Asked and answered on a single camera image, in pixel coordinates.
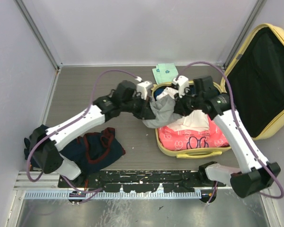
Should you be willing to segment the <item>aluminium rail frame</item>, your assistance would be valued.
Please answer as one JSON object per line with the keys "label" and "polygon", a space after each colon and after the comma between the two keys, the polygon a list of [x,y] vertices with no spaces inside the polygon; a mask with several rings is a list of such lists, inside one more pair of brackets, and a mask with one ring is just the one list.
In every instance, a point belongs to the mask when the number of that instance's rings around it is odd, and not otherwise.
{"label": "aluminium rail frame", "polygon": [[101,170],[71,188],[58,174],[43,175],[33,183],[19,172],[14,188],[26,199],[201,199],[211,197],[215,183],[202,181],[193,170]]}

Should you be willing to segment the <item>pink patterned shirt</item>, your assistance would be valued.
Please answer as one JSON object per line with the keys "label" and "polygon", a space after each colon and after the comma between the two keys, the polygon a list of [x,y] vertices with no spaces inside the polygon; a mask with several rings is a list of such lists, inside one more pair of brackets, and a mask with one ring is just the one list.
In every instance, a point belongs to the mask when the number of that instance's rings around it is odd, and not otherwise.
{"label": "pink patterned shirt", "polygon": [[229,145],[220,128],[209,121],[209,129],[205,131],[195,131],[184,129],[174,131],[168,126],[158,129],[159,141],[164,148],[171,151],[179,151],[197,148],[218,148]]}

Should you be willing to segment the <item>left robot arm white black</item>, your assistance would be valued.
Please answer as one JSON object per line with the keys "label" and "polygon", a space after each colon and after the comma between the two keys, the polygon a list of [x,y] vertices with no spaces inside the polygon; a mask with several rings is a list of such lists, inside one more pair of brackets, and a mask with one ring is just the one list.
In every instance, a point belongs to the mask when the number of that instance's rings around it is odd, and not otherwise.
{"label": "left robot arm white black", "polygon": [[63,148],[84,132],[102,125],[122,112],[132,113],[141,120],[153,120],[150,92],[153,84],[142,81],[134,84],[124,80],[109,95],[97,98],[85,110],[69,120],[48,128],[38,127],[29,137],[29,158],[33,158],[43,174],[58,173],[68,178],[74,187],[85,183],[78,165],[60,154]]}

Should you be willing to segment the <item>left aluminium corner post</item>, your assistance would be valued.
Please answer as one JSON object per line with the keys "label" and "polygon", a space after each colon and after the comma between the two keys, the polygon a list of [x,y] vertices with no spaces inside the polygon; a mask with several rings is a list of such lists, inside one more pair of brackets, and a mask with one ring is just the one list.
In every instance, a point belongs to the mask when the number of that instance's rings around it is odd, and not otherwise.
{"label": "left aluminium corner post", "polygon": [[15,0],[14,2],[53,67],[56,70],[60,70],[63,67],[62,60],[60,59],[33,2],[30,0]]}

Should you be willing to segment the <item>navy garment red trim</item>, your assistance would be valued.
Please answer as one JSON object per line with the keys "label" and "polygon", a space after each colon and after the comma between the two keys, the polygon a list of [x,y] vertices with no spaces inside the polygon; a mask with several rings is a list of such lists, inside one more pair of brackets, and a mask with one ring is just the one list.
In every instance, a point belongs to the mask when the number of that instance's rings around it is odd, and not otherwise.
{"label": "navy garment red trim", "polygon": [[75,162],[88,175],[104,169],[125,155],[125,149],[115,137],[115,128],[88,132],[66,145],[61,154]]}

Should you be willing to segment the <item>right aluminium corner post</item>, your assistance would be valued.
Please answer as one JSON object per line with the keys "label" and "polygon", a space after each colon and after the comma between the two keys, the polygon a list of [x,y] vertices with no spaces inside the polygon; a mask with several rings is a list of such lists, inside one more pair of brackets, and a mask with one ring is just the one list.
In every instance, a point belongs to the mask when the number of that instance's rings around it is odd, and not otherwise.
{"label": "right aluminium corner post", "polygon": [[255,20],[257,19],[259,13],[264,7],[266,0],[257,0],[249,13],[242,29],[239,32],[230,52],[227,55],[226,60],[223,62],[222,68],[225,70],[230,65],[231,61],[234,59],[237,51],[239,50],[242,42],[244,41],[245,36],[248,34],[249,30],[252,28]]}

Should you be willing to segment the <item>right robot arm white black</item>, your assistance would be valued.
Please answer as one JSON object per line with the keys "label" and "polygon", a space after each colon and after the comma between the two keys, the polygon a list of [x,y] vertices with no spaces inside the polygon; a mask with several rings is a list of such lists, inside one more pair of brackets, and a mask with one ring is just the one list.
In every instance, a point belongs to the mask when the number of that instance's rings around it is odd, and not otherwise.
{"label": "right robot arm white black", "polygon": [[241,198],[260,192],[273,183],[279,184],[280,166],[271,163],[256,146],[234,108],[232,96],[219,92],[210,76],[194,79],[193,85],[190,88],[189,80],[184,76],[172,80],[172,87],[178,91],[175,112],[186,116],[201,110],[207,114],[222,131],[239,164],[238,168],[215,162],[200,166],[200,184],[209,186],[214,181],[221,182],[231,186]]}

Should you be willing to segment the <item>green tissue packet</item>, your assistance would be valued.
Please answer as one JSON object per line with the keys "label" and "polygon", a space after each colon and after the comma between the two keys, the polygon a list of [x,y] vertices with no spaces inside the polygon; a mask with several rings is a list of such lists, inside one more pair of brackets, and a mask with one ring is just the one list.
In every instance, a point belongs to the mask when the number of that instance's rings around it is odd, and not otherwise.
{"label": "green tissue packet", "polygon": [[171,82],[177,75],[178,70],[174,63],[160,63],[152,69],[157,84]]}

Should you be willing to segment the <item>aluminium corner post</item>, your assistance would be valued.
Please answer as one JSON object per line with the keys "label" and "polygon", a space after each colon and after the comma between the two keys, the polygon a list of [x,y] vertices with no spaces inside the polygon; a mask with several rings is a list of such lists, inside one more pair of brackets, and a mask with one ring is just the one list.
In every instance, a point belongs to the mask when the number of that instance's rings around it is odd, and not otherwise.
{"label": "aluminium corner post", "polygon": [[63,67],[62,60],[60,59],[33,2],[30,0],[15,0],[14,2],[53,67],[56,70],[60,70]]}
{"label": "aluminium corner post", "polygon": [[266,0],[257,0],[249,13],[242,29],[239,32],[230,52],[227,55],[226,60],[223,62],[222,68],[225,70],[230,65],[231,61],[234,59],[237,51],[239,50],[242,42],[244,41],[245,36],[248,34],[249,30],[252,28],[255,20],[257,19],[259,13],[264,7]]}

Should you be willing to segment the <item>blue shirt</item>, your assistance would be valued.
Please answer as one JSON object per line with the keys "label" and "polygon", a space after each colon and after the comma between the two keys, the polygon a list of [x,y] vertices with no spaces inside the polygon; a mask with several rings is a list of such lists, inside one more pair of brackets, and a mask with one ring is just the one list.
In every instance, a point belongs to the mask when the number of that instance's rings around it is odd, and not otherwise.
{"label": "blue shirt", "polygon": [[160,88],[156,89],[154,91],[154,95],[153,95],[154,98],[157,99],[157,96],[159,96],[164,90],[165,90],[165,87],[160,87]]}

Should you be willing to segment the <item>white cloth garment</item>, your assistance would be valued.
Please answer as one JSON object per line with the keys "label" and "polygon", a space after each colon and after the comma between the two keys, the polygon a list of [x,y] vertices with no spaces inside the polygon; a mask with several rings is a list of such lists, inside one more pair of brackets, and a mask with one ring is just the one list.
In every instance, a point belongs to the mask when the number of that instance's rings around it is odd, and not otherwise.
{"label": "white cloth garment", "polygon": [[[174,99],[174,95],[177,94],[178,91],[171,88],[166,87],[165,90],[157,96],[156,100],[168,95]],[[208,116],[204,114],[201,110],[193,111],[189,116],[182,117],[170,125],[167,125],[173,131],[182,131],[182,130],[193,130],[197,132],[202,132],[209,130],[209,120]]]}

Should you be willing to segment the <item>black mounting base plate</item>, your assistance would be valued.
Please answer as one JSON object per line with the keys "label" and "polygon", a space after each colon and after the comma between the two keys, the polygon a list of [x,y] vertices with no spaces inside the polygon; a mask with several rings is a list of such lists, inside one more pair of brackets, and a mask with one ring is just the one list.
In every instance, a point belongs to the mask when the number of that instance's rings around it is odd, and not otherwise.
{"label": "black mounting base plate", "polygon": [[76,188],[102,188],[105,192],[125,193],[194,192],[196,188],[213,188],[213,181],[202,181],[193,170],[101,170],[73,183]]}

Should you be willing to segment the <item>grey shirt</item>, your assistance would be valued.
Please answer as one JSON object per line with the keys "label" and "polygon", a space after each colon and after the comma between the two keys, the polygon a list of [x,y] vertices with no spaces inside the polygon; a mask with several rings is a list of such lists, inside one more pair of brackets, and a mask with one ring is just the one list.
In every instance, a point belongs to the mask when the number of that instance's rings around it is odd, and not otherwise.
{"label": "grey shirt", "polygon": [[181,119],[181,115],[174,113],[175,104],[175,100],[170,96],[164,96],[159,100],[152,99],[150,107],[155,115],[155,119],[143,120],[143,124],[148,128],[157,129]]}

